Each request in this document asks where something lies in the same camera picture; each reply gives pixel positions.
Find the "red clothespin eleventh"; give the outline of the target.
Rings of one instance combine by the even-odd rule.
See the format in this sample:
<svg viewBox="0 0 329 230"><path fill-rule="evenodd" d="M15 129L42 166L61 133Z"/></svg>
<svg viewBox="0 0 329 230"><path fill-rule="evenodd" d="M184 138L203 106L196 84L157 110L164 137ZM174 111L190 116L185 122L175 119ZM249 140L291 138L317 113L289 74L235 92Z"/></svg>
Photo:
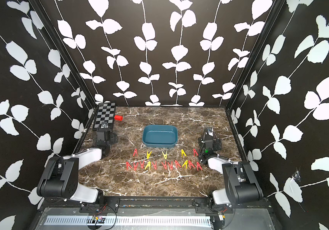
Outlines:
<svg viewBox="0 0 329 230"><path fill-rule="evenodd" d="M139 155L138 155L138 150L137 150L137 149L134 150L134 153L133 153L132 156L133 156L133 157L138 157L138 156L139 156Z"/></svg>

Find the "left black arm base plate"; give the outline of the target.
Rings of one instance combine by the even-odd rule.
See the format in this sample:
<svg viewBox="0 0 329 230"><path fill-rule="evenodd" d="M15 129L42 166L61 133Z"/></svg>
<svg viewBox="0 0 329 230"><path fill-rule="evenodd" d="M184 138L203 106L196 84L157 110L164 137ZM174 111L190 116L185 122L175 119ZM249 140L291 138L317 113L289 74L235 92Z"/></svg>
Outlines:
<svg viewBox="0 0 329 230"><path fill-rule="evenodd" d="M105 196L101 203L83 203L80 213L88 215L105 215L108 213L117 213L120 199L113 196Z"/></svg>

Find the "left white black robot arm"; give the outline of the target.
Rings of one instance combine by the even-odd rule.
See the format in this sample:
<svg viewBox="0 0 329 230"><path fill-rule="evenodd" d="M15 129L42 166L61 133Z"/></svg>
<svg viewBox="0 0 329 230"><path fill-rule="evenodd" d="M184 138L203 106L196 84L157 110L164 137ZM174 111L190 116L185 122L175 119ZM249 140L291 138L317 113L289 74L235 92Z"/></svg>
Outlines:
<svg viewBox="0 0 329 230"><path fill-rule="evenodd" d="M37 186L37 195L103 204L103 191L80 184L79 170L106 157L111 146L117 142L116 133L101 128L97 131L96 147L70 156L50 158Z"/></svg>

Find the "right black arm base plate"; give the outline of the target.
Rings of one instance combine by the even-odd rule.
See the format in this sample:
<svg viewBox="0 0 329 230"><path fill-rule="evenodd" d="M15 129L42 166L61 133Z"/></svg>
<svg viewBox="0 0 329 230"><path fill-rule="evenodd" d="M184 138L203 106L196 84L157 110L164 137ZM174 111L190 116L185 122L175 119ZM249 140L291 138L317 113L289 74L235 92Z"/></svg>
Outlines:
<svg viewBox="0 0 329 230"><path fill-rule="evenodd" d="M198 197L193 202L196 213L200 214L231 214L233 208L228 204L217 205L209 197Z"/></svg>

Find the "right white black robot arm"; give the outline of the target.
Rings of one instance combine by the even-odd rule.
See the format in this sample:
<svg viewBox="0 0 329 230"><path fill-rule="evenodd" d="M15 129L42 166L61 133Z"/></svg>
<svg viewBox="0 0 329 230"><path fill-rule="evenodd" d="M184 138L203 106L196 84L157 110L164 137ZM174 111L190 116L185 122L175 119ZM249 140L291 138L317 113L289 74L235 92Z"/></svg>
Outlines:
<svg viewBox="0 0 329 230"><path fill-rule="evenodd" d="M240 205L259 201L262 189L247 161L233 162L216 153L218 146L212 137L198 138L199 161L223 175L225 187L211 192L212 205Z"/></svg>

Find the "teal plastic storage box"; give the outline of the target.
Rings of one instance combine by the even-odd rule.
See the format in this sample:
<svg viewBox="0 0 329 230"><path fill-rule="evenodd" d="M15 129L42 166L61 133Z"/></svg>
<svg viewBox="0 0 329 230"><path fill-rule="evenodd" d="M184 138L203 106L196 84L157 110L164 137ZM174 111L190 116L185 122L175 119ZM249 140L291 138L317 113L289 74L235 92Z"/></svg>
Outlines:
<svg viewBox="0 0 329 230"><path fill-rule="evenodd" d="M173 148L178 142L178 130L171 125L148 125L142 141L149 148Z"/></svg>

